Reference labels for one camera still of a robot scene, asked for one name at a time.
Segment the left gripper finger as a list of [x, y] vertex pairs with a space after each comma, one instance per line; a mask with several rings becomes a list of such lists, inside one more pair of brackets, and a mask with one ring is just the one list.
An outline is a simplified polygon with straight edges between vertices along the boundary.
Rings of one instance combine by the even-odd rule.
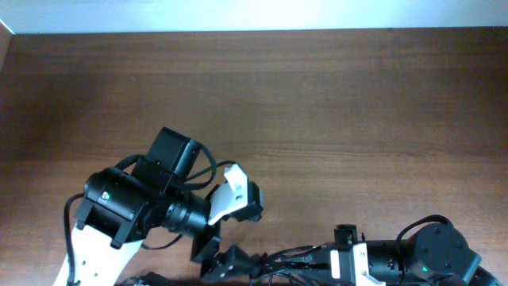
[[228, 266], [256, 266], [256, 260], [238, 245], [232, 245], [225, 252], [224, 264]]
[[234, 252], [219, 253], [202, 264], [201, 278], [231, 278], [238, 275], [238, 258]]

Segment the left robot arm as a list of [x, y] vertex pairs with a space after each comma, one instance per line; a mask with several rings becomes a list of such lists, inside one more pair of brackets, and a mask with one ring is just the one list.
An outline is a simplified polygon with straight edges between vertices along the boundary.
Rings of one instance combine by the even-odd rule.
[[[201, 198], [224, 167], [225, 182]], [[218, 163], [198, 141], [163, 128], [146, 154], [126, 157], [93, 173], [83, 192], [63, 211], [67, 256], [57, 285], [113, 285], [125, 266], [147, 246], [150, 230], [163, 227], [192, 238], [190, 259], [202, 280], [214, 283], [251, 258], [233, 249], [220, 253], [221, 221], [258, 221], [264, 210], [260, 188], [234, 161]]]

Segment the black USB cable thin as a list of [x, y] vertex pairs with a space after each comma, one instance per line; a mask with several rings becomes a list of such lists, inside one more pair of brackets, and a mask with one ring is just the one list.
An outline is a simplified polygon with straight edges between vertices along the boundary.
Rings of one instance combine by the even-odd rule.
[[282, 257], [286, 257], [288, 254], [304, 253], [304, 252], [310, 251], [312, 249], [314, 249], [313, 245], [304, 245], [304, 246], [298, 246], [298, 247], [294, 247], [294, 248], [290, 248], [290, 249], [283, 249], [283, 250], [280, 250], [279, 252], [267, 255], [264, 258], [264, 261], [265, 262], [276, 261]]

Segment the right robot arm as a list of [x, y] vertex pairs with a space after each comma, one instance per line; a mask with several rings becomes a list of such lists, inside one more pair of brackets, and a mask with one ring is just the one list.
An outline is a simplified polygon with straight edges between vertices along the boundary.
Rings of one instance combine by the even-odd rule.
[[405, 239], [349, 242], [336, 230], [336, 241], [311, 253], [308, 276], [329, 285], [500, 285], [480, 266], [482, 258], [450, 222], [431, 222]]

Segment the black USB cable thick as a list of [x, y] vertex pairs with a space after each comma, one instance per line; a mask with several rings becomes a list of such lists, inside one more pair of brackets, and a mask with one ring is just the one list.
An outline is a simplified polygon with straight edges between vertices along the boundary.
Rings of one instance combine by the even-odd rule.
[[254, 255], [256, 265], [248, 274], [250, 285], [257, 283], [261, 285], [263, 280], [268, 279], [268, 285], [273, 284], [275, 276], [285, 278], [289, 285], [315, 286], [319, 283], [303, 273], [304, 270], [311, 270], [310, 264], [305, 262], [293, 262], [283, 259], [282, 254]]

